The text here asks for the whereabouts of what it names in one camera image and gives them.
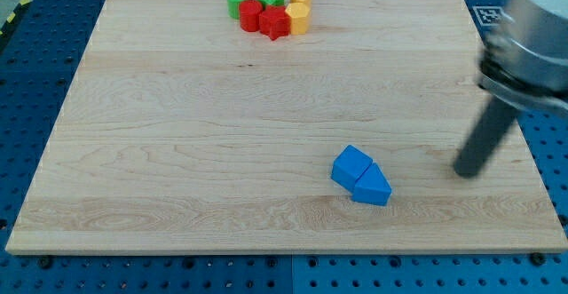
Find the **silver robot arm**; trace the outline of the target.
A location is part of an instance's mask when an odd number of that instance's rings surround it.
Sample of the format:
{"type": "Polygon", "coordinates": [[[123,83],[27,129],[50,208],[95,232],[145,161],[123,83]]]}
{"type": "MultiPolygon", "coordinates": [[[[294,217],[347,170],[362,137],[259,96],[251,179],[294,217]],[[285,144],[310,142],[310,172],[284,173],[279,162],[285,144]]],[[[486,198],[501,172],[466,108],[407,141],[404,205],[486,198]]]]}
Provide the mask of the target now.
{"type": "Polygon", "coordinates": [[[478,83],[521,110],[567,117],[567,0],[507,0],[478,83]]]}

